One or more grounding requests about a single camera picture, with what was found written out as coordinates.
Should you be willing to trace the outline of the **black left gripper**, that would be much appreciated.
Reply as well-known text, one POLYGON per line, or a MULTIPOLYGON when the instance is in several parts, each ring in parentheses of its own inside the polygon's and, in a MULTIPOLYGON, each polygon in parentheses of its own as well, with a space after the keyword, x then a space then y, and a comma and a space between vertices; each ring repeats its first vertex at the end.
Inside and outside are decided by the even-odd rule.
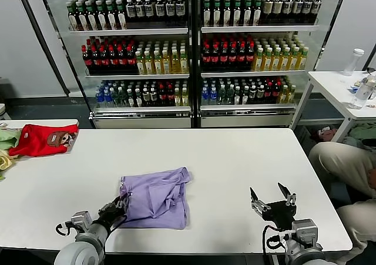
POLYGON ((129 198, 114 198, 112 202, 105 204, 98 210, 99 217, 93 221, 94 224, 100 224, 103 227, 112 227, 112 225, 124 214, 127 214, 129 208, 129 198))

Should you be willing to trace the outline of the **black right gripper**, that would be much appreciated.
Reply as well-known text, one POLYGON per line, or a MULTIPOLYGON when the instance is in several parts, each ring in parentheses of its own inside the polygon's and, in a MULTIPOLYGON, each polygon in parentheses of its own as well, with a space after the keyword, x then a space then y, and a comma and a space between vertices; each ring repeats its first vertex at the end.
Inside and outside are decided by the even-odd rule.
POLYGON ((262 216, 264 221, 273 222, 278 229, 291 230, 297 211, 296 194, 291 193, 281 183, 278 183, 278 187, 286 198, 286 202, 278 201, 265 204, 257 197, 253 188, 250 187, 251 207, 259 216, 262 216))

